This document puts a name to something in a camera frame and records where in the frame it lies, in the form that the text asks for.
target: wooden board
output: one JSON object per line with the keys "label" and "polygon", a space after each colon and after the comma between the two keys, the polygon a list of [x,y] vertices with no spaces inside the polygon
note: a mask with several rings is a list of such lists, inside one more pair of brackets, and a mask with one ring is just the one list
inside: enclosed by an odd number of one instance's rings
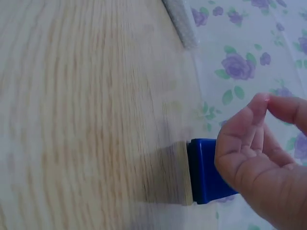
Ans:
{"label": "wooden board", "polygon": [[215,229],[199,101],[160,0],[0,0],[0,229]]}

